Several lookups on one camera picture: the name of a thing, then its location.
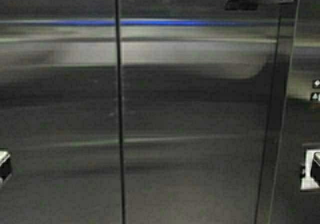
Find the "elevator button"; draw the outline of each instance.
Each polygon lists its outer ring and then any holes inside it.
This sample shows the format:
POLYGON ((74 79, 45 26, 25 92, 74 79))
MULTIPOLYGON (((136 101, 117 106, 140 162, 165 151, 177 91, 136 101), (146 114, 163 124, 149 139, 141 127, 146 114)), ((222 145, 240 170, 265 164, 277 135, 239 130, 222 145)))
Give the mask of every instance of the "elevator button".
POLYGON ((312 93, 310 100, 314 102, 320 102, 320 93, 312 93))
POLYGON ((320 79, 316 79, 312 82, 313 88, 320 88, 320 79))

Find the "metal panel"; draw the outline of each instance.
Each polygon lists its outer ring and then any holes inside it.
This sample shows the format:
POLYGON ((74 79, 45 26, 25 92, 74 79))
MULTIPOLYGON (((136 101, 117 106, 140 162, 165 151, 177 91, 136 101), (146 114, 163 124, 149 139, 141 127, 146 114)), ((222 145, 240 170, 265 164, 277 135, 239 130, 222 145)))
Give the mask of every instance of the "metal panel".
POLYGON ((253 224, 279 10, 121 0, 129 224, 253 224))
POLYGON ((1 223, 120 224, 114 0, 1 0, 0 14, 1 223))
POLYGON ((287 84, 283 134, 277 159, 272 224, 319 223, 320 192, 300 191, 304 146, 319 145, 319 104, 310 102, 320 77, 320 0, 299 0, 287 84))

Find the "blue stripe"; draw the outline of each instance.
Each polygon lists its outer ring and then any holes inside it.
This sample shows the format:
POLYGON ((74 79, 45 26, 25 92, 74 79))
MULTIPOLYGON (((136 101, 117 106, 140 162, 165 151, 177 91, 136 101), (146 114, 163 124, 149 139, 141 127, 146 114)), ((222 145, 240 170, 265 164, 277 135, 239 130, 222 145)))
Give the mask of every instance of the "blue stripe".
MULTIPOLYGON (((123 26, 270 26, 277 22, 205 21, 205 20, 121 20, 123 26)), ((0 24, 36 26, 113 26, 111 20, 0 21, 0 24)))

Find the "elevator door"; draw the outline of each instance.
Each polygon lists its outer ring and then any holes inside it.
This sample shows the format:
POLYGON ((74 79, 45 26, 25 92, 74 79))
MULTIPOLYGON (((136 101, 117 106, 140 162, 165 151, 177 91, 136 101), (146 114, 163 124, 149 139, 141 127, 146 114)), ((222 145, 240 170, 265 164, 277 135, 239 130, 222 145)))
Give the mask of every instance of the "elevator door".
POLYGON ((253 224, 277 6, 120 0, 128 224, 253 224))
POLYGON ((114 0, 0 0, 2 224, 120 224, 114 0))

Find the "stainless steel door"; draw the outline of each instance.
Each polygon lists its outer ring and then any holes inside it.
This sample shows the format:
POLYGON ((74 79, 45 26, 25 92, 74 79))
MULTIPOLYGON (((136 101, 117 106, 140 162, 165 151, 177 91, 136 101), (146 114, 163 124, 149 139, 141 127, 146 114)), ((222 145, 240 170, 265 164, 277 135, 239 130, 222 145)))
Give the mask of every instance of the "stainless steel door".
POLYGON ((0 3, 0 222, 120 224, 114 0, 0 3))
POLYGON ((253 224, 279 10, 121 0, 129 224, 253 224))

